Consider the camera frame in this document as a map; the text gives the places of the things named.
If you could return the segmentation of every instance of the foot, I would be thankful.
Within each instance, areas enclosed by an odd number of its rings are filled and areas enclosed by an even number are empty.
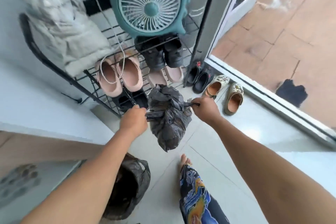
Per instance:
[[[192,165],[191,160],[190,160],[190,158],[187,158],[187,156],[185,154],[182,154],[180,165],[179,165],[180,170],[186,164]]]

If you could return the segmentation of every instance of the person's right arm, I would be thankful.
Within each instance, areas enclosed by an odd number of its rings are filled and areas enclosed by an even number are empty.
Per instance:
[[[200,103],[194,113],[217,132],[270,224],[336,223],[336,199],[320,184],[230,124],[213,99],[192,102]]]

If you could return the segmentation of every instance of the open black trash bag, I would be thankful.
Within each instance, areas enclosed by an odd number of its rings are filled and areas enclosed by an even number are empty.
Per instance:
[[[151,172],[147,161],[126,154],[118,171],[103,218],[124,220],[130,216],[148,189],[150,180]]]
[[[157,85],[148,95],[150,129],[163,150],[175,149],[191,122],[190,104],[171,86]]]

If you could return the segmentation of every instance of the person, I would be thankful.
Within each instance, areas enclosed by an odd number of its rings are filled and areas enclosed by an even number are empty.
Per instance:
[[[231,125],[221,116],[213,99],[202,97],[193,102],[200,103],[192,107],[195,115],[217,132],[270,224],[335,222],[336,199],[320,184]],[[138,106],[128,110],[121,118],[120,129],[101,154],[51,192],[22,223],[98,223],[129,146],[148,127],[145,113]],[[184,221],[229,223],[185,155],[180,167],[180,208]]]

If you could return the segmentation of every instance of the patterned pants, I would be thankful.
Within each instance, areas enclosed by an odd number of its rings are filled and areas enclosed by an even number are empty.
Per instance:
[[[185,224],[230,224],[197,171],[188,164],[181,168],[180,193],[180,209]]]

